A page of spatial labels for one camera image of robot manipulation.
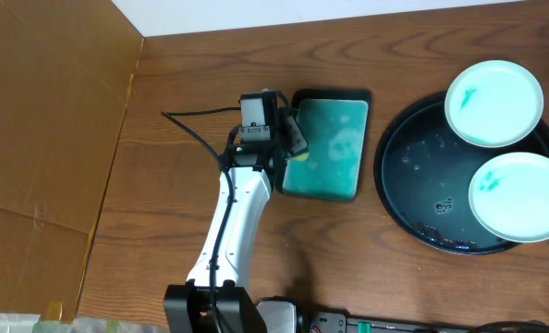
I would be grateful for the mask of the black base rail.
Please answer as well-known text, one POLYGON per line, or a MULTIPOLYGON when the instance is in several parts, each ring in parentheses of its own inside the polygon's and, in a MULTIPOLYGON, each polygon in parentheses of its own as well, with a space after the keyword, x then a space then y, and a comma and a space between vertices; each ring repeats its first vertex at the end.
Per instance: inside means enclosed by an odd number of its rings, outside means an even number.
POLYGON ((549 333, 549 326, 535 321, 501 321, 461 327, 405 321, 350 317, 340 313, 312 312, 301 332, 309 333, 549 333))

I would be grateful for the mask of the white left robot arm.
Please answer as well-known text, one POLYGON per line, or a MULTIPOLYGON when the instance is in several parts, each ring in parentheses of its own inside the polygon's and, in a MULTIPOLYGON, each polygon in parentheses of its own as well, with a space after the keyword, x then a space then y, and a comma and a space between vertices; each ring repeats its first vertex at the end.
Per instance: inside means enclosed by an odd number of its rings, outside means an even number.
POLYGON ((307 332, 309 317, 293 301, 274 297, 253 302, 248 293, 250 262, 262 212, 271 198, 270 158, 277 138, 243 143, 234 127, 226 148, 207 150, 220 170, 219 197, 201 254, 185 283, 164 296, 172 332, 307 332))

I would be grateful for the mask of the black rectangular water tray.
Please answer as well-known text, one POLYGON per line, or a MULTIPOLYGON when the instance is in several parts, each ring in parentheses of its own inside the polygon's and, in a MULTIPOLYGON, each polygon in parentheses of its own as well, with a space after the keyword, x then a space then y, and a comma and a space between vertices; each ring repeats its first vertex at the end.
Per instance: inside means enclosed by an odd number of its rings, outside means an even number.
POLYGON ((309 148, 306 161, 286 163, 276 189, 284 195, 350 202, 360 165, 372 92, 363 89, 301 89, 292 97, 309 148))

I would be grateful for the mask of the round black serving tray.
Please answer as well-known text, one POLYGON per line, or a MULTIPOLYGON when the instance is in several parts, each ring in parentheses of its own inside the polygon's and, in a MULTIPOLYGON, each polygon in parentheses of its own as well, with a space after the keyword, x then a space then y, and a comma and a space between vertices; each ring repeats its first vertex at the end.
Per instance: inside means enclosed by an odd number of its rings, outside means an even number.
POLYGON ((375 153, 375 187, 387 213, 413 238, 447 253, 501 253, 515 242, 486 230, 470 209, 468 190, 479 167, 507 153, 549 158, 549 127, 540 121, 520 142, 481 148, 465 142, 445 118, 445 93, 408 106, 384 131, 375 153))

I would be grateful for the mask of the mint plate far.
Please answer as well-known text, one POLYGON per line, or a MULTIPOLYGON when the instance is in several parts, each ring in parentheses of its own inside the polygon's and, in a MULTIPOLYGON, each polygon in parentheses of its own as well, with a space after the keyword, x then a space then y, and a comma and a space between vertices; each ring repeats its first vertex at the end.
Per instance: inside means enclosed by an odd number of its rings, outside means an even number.
POLYGON ((483 148, 521 141, 543 115, 543 89, 531 72, 505 60, 462 71, 445 96, 446 121, 459 138, 483 148))

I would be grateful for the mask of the mint plate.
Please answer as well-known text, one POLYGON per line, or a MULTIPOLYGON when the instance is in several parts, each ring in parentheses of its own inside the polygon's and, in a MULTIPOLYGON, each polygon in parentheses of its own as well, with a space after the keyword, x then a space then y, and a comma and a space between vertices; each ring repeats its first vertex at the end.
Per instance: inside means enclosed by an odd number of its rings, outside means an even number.
POLYGON ((549 240, 549 158, 501 154, 473 175, 469 204, 478 222, 507 241, 549 240))
POLYGON ((462 71, 445 96, 446 121, 459 138, 483 148, 521 141, 543 115, 543 89, 531 72, 505 60, 462 71))

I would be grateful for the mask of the brown cardboard panel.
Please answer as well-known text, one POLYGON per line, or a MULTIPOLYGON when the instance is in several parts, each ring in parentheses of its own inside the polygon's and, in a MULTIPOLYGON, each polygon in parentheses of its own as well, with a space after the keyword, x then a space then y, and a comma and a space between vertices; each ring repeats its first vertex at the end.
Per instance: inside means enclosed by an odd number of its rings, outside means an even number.
POLYGON ((0 313, 75 316, 142 43, 109 1, 0 0, 0 313))

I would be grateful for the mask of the mint plate near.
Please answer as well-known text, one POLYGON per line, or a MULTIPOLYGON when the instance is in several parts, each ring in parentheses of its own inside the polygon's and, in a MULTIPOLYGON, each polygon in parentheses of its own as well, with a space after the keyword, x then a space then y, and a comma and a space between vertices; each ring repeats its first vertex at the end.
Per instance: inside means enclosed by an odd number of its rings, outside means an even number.
POLYGON ((549 158, 501 154, 473 175, 469 204, 478 222, 507 241, 549 240, 549 158))

